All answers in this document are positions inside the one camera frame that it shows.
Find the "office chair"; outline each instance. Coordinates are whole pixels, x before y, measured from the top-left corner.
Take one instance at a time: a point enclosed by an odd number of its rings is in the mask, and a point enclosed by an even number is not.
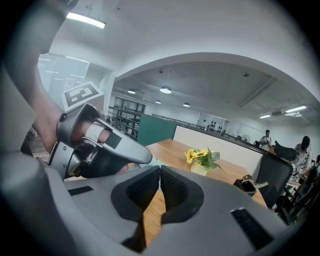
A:
[[[313,202],[317,199],[320,191],[318,182],[312,184],[308,192],[299,197],[295,202],[291,203],[291,207],[281,207],[277,212],[287,225],[294,223],[299,214],[304,210],[308,210]]]
[[[287,213],[289,213],[296,202],[300,201],[312,189],[312,186],[316,182],[318,167],[319,163],[317,165],[315,164],[310,169],[309,176],[307,177],[306,181],[298,189],[296,189],[295,187],[293,188],[293,190],[295,191],[294,195],[292,195],[292,193],[287,188],[284,188],[285,195],[281,195],[276,201],[276,212],[285,210]]]
[[[276,156],[269,153],[263,155],[256,180],[257,183],[268,182],[269,184],[259,189],[268,208],[272,208],[277,202],[293,173],[292,165],[283,159],[292,161],[296,158],[293,148],[281,146],[277,141],[275,141],[274,152]]]

